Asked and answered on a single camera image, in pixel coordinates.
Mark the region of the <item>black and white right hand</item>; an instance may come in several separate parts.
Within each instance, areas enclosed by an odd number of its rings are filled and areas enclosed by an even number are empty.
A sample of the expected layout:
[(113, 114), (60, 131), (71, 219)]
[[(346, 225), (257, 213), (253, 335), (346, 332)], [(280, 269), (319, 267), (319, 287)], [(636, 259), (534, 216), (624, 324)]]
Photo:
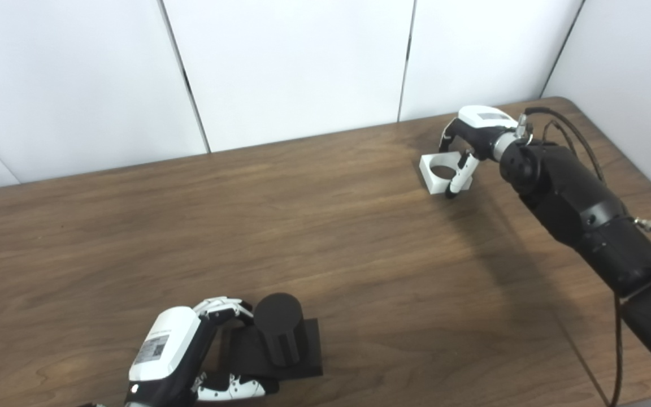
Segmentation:
[(445, 126), (439, 153), (449, 152), (457, 137), (468, 145), (457, 162), (454, 177), (445, 189), (445, 197), (455, 198), (470, 180), (480, 162), (499, 162), (506, 148), (524, 136), (524, 118), (513, 119), (490, 106), (470, 105), (460, 108), (457, 116)]

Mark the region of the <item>black and white left hand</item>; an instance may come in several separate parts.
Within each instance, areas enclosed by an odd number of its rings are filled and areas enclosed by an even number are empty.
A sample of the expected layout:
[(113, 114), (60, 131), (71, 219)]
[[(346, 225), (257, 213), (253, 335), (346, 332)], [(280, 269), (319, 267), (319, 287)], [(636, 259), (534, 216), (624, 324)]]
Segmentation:
[(233, 320), (251, 326), (253, 307), (219, 296), (161, 312), (130, 366), (124, 405), (194, 406), (279, 392), (273, 379), (201, 370), (219, 327)]

